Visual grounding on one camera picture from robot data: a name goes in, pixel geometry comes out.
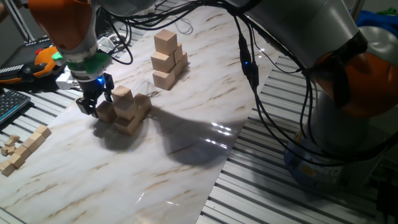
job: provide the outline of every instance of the tower of wooden blocks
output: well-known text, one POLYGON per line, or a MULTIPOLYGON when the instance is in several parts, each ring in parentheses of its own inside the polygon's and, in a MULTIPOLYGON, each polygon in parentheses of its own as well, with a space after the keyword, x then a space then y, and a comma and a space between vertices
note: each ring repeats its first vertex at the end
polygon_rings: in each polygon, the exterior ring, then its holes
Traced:
POLYGON ((147 116, 152 104, 149 96, 138 93, 133 97, 131 90, 118 86, 112 93, 113 103, 102 102, 96 111, 98 119, 115 124, 119 133, 131 136, 147 116))
POLYGON ((3 175, 9 176, 16 169, 19 169, 26 159, 51 135, 48 127, 41 125, 36 131, 20 145, 17 149, 15 143, 19 141, 19 136, 10 135, 10 138, 4 143, 6 147, 1 149, 4 156, 11 155, 7 161, 0 163, 0 171, 3 175))
POLYGON ((154 39, 156 52, 150 58, 155 70, 154 84, 158 88, 170 90, 188 65, 188 55, 182 50, 182 44, 177 43, 174 32, 162 30, 154 39))

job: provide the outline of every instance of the marble-pattern mat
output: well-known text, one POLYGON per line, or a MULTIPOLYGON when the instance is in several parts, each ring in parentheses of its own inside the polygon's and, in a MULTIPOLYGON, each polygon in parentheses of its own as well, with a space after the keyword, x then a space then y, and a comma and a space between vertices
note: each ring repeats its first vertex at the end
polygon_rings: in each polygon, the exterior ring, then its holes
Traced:
MULTIPOLYGON (((132 47, 132 65, 115 63, 107 71, 116 86, 152 97, 154 107, 135 135, 118 134, 71 105, 26 163, 0 176, 0 207, 27 223, 195 222, 254 98, 233 18, 211 7, 187 18, 193 34, 178 34, 178 41, 190 63, 171 91, 153 86, 156 32, 132 47)), ((279 53, 260 40, 276 59, 279 53)), ((272 65, 260 56, 257 51, 263 86, 272 65)))

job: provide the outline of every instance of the wire bundle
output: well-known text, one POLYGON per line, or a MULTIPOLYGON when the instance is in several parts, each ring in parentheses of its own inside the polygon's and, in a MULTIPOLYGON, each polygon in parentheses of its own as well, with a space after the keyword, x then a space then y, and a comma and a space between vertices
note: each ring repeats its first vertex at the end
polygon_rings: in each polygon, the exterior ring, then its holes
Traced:
MULTIPOLYGON (((370 149, 367 151, 359 152, 355 155, 350 155, 350 156, 342 156, 342 155, 337 155, 337 154, 330 154, 329 152, 315 152, 312 151, 301 144, 297 143, 294 139, 292 139, 288 134, 286 134, 278 125, 272 120, 272 118, 269 116, 267 113, 264 105, 261 102, 260 97, 257 94, 257 86, 259 84, 259 75, 258 75, 258 67, 256 65, 256 59, 254 55, 254 45, 272 62, 272 64, 278 68, 281 72, 284 73, 297 73, 303 70, 303 66, 300 64, 300 62, 282 45, 280 44, 273 36, 269 35, 266 31, 264 31, 262 28, 260 28, 256 23, 254 23, 252 20, 248 19, 244 15, 244 11, 239 10, 238 8, 232 6, 230 3, 224 1, 224 0, 196 0, 196 1, 190 1, 185 4, 181 4, 179 6, 172 7, 164 12, 158 13, 158 14, 148 14, 148 15, 135 15, 135 16, 129 16, 129 17, 119 17, 115 15, 111 15, 108 13, 108 19, 109 21, 111 20, 111 16, 113 16, 115 19, 118 21, 123 22, 127 26, 134 27, 136 29, 142 29, 142 30, 158 30, 162 29, 164 27, 167 27, 171 24, 174 24, 175 22, 179 21, 192 11, 194 11, 196 8, 200 6, 213 6, 213 7, 220 7, 223 9, 226 9, 233 17, 236 22, 236 25, 238 27, 239 31, 239 48, 241 50, 241 62, 242 62, 242 68, 245 76, 247 76, 254 96, 256 98, 256 107, 257 107, 257 112, 259 113, 259 117, 261 122, 263 123, 264 127, 269 131, 269 133, 272 135, 274 139, 276 139, 281 146, 285 148, 285 150, 291 152, 294 156, 300 158, 301 160, 313 164, 316 166, 322 166, 322 167, 333 167, 333 166, 342 166, 345 164, 349 164, 352 162, 359 162, 359 161, 368 161, 370 159, 373 159, 379 155, 381 155, 383 152, 386 152, 389 150, 393 145, 395 145, 398 142, 398 132, 395 133, 393 136, 391 136, 387 141, 384 143, 370 149), (250 35, 250 47, 251 47, 251 55, 249 53, 249 50, 247 49, 247 44, 246 40, 243 37, 243 34, 241 32, 241 28, 239 26, 239 22, 237 18, 240 18, 248 27, 249 29, 249 35, 250 35), (170 20, 170 22, 167 22, 165 24, 160 25, 163 21, 170 20), (298 70, 294 72, 286 72, 279 68, 272 60, 271 58, 263 52, 257 45, 256 40, 255 40, 255 35, 254 35, 254 30, 258 32, 260 36, 262 36, 268 43, 270 43, 273 47, 275 47, 277 50, 281 51, 284 55, 290 57, 297 65, 300 67, 298 70), (295 144, 297 147, 301 148, 302 150, 309 152, 311 155, 322 157, 325 159, 333 159, 336 162, 334 164, 328 164, 328 163, 319 163, 319 162, 313 162, 312 160, 306 159, 296 153, 295 151, 291 150, 281 139, 279 139, 275 133, 271 130, 271 128, 268 126, 268 124, 265 122, 262 113, 265 114, 266 118, 269 120, 271 125, 278 130, 285 138, 287 138, 290 142, 295 144)), ((119 36, 118 32, 112 25, 113 30, 116 32, 116 34, 119 36)), ((120 62, 123 64, 130 64, 133 61, 132 55, 128 47, 126 46, 125 43, 123 43, 125 48, 127 48, 127 51, 130 54, 131 57, 131 62, 126 63, 126 62, 120 62)), ((310 136, 311 141, 314 144, 317 144, 315 142, 315 139, 312 135, 312 130, 311 130, 311 117, 312 117, 312 109, 313 109, 313 90, 312 90, 312 81, 310 77, 305 76, 306 84, 307 84, 307 89, 306 89, 306 94, 305 94, 305 100, 303 103, 303 108, 301 111, 300 115, 300 129, 302 134, 304 135, 305 138, 305 131, 303 128, 303 114, 305 111, 305 107, 307 105, 307 101, 309 99, 309 113, 308 113, 308 134, 310 136)))

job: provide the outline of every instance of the blue led light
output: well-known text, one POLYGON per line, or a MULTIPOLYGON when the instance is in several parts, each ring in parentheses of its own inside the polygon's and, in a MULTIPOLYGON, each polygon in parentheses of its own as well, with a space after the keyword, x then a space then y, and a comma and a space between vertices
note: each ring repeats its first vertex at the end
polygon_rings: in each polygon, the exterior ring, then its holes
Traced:
POLYGON ((97 80, 98 80, 101 84, 104 83, 104 78, 97 78, 97 80))

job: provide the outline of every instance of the computer keyboard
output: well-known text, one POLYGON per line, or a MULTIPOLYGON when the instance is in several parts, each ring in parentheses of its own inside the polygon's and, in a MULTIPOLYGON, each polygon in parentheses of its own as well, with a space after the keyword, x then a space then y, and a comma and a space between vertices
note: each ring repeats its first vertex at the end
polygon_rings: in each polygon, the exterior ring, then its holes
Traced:
POLYGON ((0 95, 0 124, 23 108, 29 101, 30 97, 12 90, 0 95))

